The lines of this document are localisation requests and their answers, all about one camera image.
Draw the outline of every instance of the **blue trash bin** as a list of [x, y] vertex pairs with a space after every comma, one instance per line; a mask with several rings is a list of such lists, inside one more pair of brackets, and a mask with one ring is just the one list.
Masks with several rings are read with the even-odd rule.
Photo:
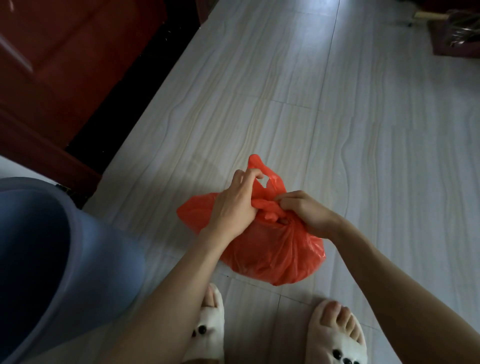
[[0, 179], [0, 363], [17, 363], [123, 312], [144, 278], [132, 239], [50, 183]]

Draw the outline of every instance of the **slipper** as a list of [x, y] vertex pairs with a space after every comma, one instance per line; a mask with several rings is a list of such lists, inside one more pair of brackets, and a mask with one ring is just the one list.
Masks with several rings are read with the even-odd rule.
[[346, 334], [320, 324], [325, 306], [331, 300], [324, 300], [312, 314], [308, 325], [307, 350], [305, 353], [305, 364], [314, 363], [343, 363], [343, 364], [367, 364], [367, 346], [365, 335], [361, 329], [360, 322], [353, 316], [355, 324], [360, 330], [363, 344], [359, 344]]
[[213, 359], [224, 363], [223, 337], [225, 331], [225, 310], [222, 295], [215, 284], [210, 283], [216, 307], [202, 307], [198, 325], [192, 333], [182, 363], [196, 359]]

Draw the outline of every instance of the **person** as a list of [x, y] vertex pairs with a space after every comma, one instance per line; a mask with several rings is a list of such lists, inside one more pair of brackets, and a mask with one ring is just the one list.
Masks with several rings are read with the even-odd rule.
[[[208, 226], [140, 307], [103, 364], [222, 363], [223, 303], [210, 277], [228, 244], [255, 218], [252, 185], [259, 170], [238, 170], [220, 193]], [[403, 363], [470, 363], [480, 335], [395, 266], [350, 222], [305, 192], [276, 198], [309, 232], [333, 242]], [[307, 335], [306, 363], [366, 364], [365, 337], [347, 307], [325, 300]]]

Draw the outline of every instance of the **hand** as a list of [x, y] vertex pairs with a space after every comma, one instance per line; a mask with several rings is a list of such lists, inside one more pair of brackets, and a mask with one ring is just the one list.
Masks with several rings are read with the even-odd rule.
[[332, 240], [342, 217], [323, 206], [304, 191], [293, 191], [275, 197], [284, 210], [294, 211], [309, 228], [309, 233]]
[[253, 181], [263, 177], [258, 169], [235, 171], [230, 187], [215, 199], [207, 228], [219, 232], [229, 243], [242, 234], [257, 214], [252, 207]]

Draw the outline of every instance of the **red plastic bag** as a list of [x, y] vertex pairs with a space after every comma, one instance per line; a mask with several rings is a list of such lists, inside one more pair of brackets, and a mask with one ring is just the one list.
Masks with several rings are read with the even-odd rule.
[[[233, 271], [274, 286], [298, 282], [325, 260], [322, 239], [307, 233], [294, 212], [282, 210], [273, 201], [286, 192], [285, 186], [258, 155], [250, 156], [248, 168], [260, 169], [269, 181], [266, 188], [257, 180], [253, 183], [252, 206], [258, 209], [255, 220], [230, 243], [220, 259]], [[208, 224], [217, 195], [194, 196], [177, 209], [177, 215], [198, 234]], [[277, 222], [279, 218], [288, 224]]]

